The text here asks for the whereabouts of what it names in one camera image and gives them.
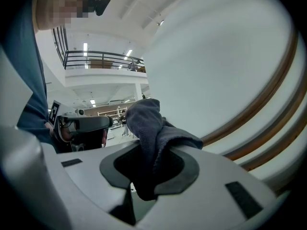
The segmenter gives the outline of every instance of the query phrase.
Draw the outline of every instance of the wooden trim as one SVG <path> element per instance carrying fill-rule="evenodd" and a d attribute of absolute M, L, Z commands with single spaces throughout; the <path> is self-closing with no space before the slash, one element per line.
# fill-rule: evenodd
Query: wooden trim
<path fill-rule="evenodd" d="M 261 147 L 268 140 L 270 140 L 285 126 L 285 124 L 297 111 L 298 107 L 300 106 L 306 95 L 306 92 L 307 92 L 307 65 L 304 69 L 303 75 L 301 76 L 301 81 L 299 83 L 299 86 L 297 87 L 295 94 L 293 95 L 291 101 L 286 106 L 286 108 L 275 119 L 275 121 L 264 131 L 262 131 L 258 136 L 256 136 L 254 139 L 252 139 L 245 145 L 241 146 L 240 148 L 225 154 L 224 156 L 233 161 L 237 160 L 253 152 L 257 148 Z"/>
<path fill-rule="evenodd" d="M 276 144 L 272 145 L 263 154 L 257 156 L 254 160 L 241 164 L 241 167 L 247 171 L 256 169 L 257 167 L 267 163 L 285 150 L 302 132 L 307 124 L 307 106 L 303 113 L 293 125 L 293 127 L 283 136 Z"/>
<path fill-rule="evenodd" d="M 296 29 L 293 28 L 284 56 L 269 83 L 253 100 L 253 102 L 248 105 L 248 107 L 245 108 L 240 114 L 238 114 L 235 118 L 230 120 L 222 127 L 218 128 L 214 132 L 202 137 L 201 139 L 204 143 L 204 147 L 220 140 L 221 138 L 224 138 L 225 136 L 231 134 L 232 132 L 243 126 L 248 120 L 255 116 L 259 112 L 259 110 L 261 110 L 262 107 L 266 105 L 266 103 L 272 98 L 279 86 L 282 84 L 292 65 L 296 52 L 297 42 L 298 32 Z"/>

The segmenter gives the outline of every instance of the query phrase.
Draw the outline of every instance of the white ceiling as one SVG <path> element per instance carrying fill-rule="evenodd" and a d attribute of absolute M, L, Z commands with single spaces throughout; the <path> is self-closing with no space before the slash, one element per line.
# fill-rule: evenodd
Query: white ceiling
<path fill-rule="evenodd" d="M 179 0 L 111 0 L 102 16 L 89 14 L 67 24 L 69 50 L 89 50 L 126 54 L 141 58 L 157 25 Z"/>
<path fill-rule="evenodd" d="M 141 84 L 145 96 L 150 96 L 147 84 Z M 116 100 L 126 101 L 134 97 L 134 84 L 99 84 L 82 88 L 65 88 L 58 90 L 52 84 L 47 85 L 47 101 L 51 107 L 54 100 L 74 108 L 92 108 L 90 100 L 98 106 L 112 104 Z"/>

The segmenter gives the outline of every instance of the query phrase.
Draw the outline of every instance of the brown wooden stripe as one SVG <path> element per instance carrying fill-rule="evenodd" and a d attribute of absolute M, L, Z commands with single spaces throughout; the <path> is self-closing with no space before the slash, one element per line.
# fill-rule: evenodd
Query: brown wooden stripe
<path fill-rule="evenodd" d="M 293 127 L 286 133 L 286 135 L 281 138 L 276 144 L 272 145 L 268 150 L 263 154 L 260 154 L 252 161 L 247 161 L 246 163 L 241 164 L 241 167 L 247 171 L 256 169 L 257 167 L 267 163 L 283 150 L 285 150 L 302 132 L 307 124 L 307 107 L 305 107 L 302 115 L 293 125 Z"/>
<path fill-rule="evenodd" d="M 256 113 L 261 110 L 262 107 L 272 98 L 279 86 L 282 84 L 285 76 L 287 75 L 296 52 L 298 41 L 298 32 L 296 29 L 292 29 L 290 39 L 284 56 L 279 64 L 278 69 L 274 73 L 273 77 L 261 93 L 248 105 L 240 114 L 230 120 L 228 123 L 218 128 L 214 132 L 202 137 L 204 147 L 211 143 L 214 143 L 221 138 L 231 134 L 241 126 L 243 126 L 248 120 L 250 120 Z"/>
<path fill-rule="evenodd" d="M 282 113 L 275 119 L 275 121 L 262 131 L 257 137 L 241 146 L 240 148 L 231 151 L 224 156 L 231 159 L 237 160 L 244 157 L 245 155 L 253 152 L 257 148 L 261 147 L 264 143 L 275 136 L 289 121 L 293 114 L 297 111 L 298 107 L 302 103 L 307 92 L 307 68 L 304 69 L 303 76 L 301 76 L 301 81 L 295 94 L 293 95 L 291 101 L 282 111 Z"/>

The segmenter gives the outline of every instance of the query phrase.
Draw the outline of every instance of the white floor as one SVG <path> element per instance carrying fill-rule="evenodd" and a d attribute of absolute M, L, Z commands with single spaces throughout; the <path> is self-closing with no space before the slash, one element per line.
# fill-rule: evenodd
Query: white floor
<path fill-rule="evenodd" d="M 132 133 L 130 136 L 122 136 L 122 133 L 124 132 L 123 127 L 112 129 L 112 132 L 113 132 L 114 138 L 106 141 L 106 147 L 110 147 L 113 145 L 131 141 L 131 140 L 138 140 L 135 136 L 133 137 Z"/>

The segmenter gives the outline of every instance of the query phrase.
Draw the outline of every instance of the dark towel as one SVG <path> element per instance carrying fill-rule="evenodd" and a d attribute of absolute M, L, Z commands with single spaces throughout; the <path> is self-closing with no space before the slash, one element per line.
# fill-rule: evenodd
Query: dark towel
<path fill-rule="evenodd" d="M 163 173 L 161 163 L 165 154 L 164 150 L 174 144 L 202 149 L 203 142 L 162 118 L 160 102 L 155 99 L 136 102 L 128 109 L 126 120 L 129 129 L 140 139 L 142 149 L 137 179 L 133 184 L 140 198 L 151 200 L 154 184 L 159 181 L 157 177 Z"/>

